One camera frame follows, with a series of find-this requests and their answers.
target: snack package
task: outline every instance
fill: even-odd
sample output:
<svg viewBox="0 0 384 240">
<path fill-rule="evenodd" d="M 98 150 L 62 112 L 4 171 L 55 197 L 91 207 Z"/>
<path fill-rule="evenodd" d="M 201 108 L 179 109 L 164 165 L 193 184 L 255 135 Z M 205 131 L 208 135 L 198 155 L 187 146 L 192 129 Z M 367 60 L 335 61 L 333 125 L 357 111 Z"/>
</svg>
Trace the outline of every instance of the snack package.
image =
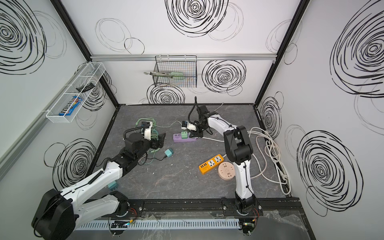
<svg viewBox="0 0 384 240">
<path fill-rule="evenodd" d="M 59 116 L 70 116 L 73 110 L 80 104 L 82 99 L 80 97 L 76 98 L 73 96 L 71 101 L 65 106 L 65 108 L 59 113 Z"/>
</svg>

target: purple power strip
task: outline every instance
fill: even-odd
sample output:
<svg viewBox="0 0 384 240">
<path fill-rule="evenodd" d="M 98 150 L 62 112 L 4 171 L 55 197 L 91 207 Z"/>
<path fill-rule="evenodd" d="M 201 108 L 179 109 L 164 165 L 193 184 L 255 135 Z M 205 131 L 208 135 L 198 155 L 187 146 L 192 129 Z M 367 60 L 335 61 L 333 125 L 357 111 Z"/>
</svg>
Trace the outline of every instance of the purple power strip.
<svg viewBox="0 0 384 240">
<path fill-rule="evenodd" d="M 173 134 L 173 142 L 194 142 L 194 141 L 196 141 L 197 137 L 196 138 L 189 138 L 189 134 L 190 133 L 188 133 L 188 138 L 182 139 L 181 133 L 175 133 L 175 134 Z"/>
</svg>

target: wire mesh basket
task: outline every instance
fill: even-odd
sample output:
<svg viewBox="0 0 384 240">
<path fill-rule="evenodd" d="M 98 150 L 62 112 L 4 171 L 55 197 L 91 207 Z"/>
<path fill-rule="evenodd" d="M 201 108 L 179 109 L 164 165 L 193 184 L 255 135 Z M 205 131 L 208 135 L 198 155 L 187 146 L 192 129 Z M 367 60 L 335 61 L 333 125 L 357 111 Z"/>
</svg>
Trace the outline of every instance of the wire mesh basket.
<svg viewBox="0 0 384 240">
<path fill-rule="evenodd" d="M 155 86 L 169 84 L 180 88 L 195 88 L 197 85 L 197 56 L 167 55 L 156 56 L 154 72 L 171 74 L 182 73 L 181 76 L 153 76 Z"/>
<path fill-rule="evenodd" d="M 72 81 L 65 92 L 53 105 L 53 107 L 51 107 L 51 109 L 46 114 L 46 117 L 54 123 L 72 122 L 92 92 L 92 89 L 85 91 L 86 86 L 89 84 L 96 86 L 104 72 L 105 67 L 103 63 L 87 63 L 83 70 L 78 74 L 78 76 Z M 64 111 L 64 109 L 74 107 L 77 101 L 79 104 L 73 109 L 71 113 Z"/>
</svg>

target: black wire basket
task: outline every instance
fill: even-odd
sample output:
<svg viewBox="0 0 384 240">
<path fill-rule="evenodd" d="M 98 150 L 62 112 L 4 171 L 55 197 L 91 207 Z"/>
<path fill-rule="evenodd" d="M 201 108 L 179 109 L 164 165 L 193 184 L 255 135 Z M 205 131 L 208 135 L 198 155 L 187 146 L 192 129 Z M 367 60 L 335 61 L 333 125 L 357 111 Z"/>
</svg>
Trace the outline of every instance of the black wire basket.
<svg viewBox="0 0 384 240">
<path fill-rule="evenodd" d="M 195 88 L 197 86 L 197 56 L 167 55 L 156 56 L 154 72 L 171 74 L 182 73 L 182 76 L 153 76 L 155 86 L 169 84 L 170 87 Z"/>
</svg>

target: orange power strip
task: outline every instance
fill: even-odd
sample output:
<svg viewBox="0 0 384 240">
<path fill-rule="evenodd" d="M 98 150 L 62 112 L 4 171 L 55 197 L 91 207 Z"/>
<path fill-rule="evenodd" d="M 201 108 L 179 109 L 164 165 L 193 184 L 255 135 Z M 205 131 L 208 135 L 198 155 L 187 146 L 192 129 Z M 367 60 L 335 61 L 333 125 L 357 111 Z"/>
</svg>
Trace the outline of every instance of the orange power strip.
<svg viewBox="0 0 384 240">
<path fill-rule="evenodd" d="M 213 158 L 209 159 L 207 162 L 201 164 L 199 166 L 200 172 L 204 175 L 207 172 L 211 171 L 215 167 L 219 166 L 220 163 L 224 161 L 224 158 L 218 154 L 214 156 Z"/>
</svg>

